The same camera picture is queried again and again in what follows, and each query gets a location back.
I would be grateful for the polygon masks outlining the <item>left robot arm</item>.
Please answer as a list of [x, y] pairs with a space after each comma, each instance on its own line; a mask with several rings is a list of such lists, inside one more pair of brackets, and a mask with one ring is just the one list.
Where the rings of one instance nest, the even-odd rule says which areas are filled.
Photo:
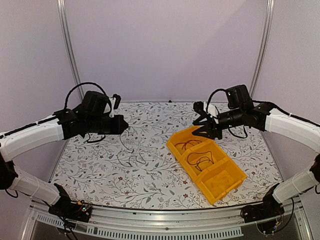
[[124, 116], [115, 114], [121, 96], [109, 97], [106, 92], [89, 90], [82, 102], [74, 109], [68, 108], [68, 101], [63, 109], [54, 112], [39, 121], [23, 127], [3, 132], [0, 135], [0, 188], [23, 193], [31, 198], [38, 198], [63, 216], [74, 213], [74, 205], [63, 187], [47, 183], [15, 166], [14, 158], [40, 146], [71, 139], [84, 138], [89, 134], [103, 137], [121, 135], [128, 127]]

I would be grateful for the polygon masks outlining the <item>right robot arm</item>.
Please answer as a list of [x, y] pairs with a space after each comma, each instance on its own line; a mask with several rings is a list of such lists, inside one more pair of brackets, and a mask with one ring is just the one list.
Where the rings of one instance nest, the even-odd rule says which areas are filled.
[[[210, 100], [197, 101], [193, 110], [199, 117], [193, 121], [198, 129], [193, 135], [207, 139], [222, 139], [223, 130], [238, 126], [282, 135], [301, 143], [316, 153], [320, 152], [320, 125], [289, 113], [275, 103], [253, 100], [244, 84], [222, 89], [228, 101], [229, 111], [219, 112]], [[288, 180], [273, 186], [263, 197], [258, 213], [269, 218], [278, 210], [278, 204], [302, 195], [320, 184], [320, 157], [313, 164]]]

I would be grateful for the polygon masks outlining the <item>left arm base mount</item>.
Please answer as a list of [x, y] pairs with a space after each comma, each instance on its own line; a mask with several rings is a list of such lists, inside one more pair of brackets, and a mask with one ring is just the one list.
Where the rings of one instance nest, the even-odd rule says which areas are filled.
[[49, 207], [48, 212], [61, 218], [88, 223], [92, 214], [93, 204], [84, 200], [72, 201], [61, 185], [57, 183], [53, 185], [58, 190], [59, 199]]

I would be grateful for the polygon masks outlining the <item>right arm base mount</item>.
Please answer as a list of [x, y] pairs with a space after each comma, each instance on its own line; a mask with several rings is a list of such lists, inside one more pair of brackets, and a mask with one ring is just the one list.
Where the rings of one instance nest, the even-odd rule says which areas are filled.
[[256, 222], [279, 216], [279, 219], [256, 224], [256, 228], [264, 236], [274, 235], [275, 233], [284, 230], [290, 223], [294, 214], [295, 202], [294, 199], [291, 198], [291, 214], [287, 222], [283, 224], [285, 213], [283, 204], [278, 203], [272, 196], [278, 185], [279, 184], [277, 183], [268, 190], [268, 192], [262, 198], [262, 203], [256, 205], [246, 205], [242, 207], [240, 211], [240, 216], [244, 219], [245, 223]]

